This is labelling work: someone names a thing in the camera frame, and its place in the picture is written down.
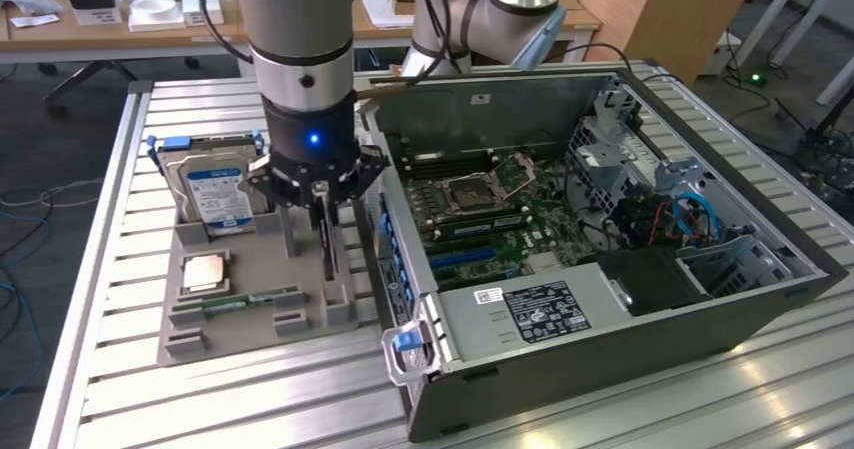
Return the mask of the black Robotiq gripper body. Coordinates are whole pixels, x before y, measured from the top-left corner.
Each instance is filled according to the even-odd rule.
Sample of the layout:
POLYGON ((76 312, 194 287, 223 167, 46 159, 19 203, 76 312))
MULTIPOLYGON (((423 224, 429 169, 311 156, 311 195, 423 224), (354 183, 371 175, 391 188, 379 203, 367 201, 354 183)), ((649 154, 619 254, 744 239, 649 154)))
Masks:
POLYGON ((309 165, 314 183, 329 184, 327 161, 334 147, 359 145, 355 138, 355 102, 357 95, 350 93, 330 108, 303 112, 283 108, 269 99, 263 101, 270 136, 269 156, 285 156, 309 165))

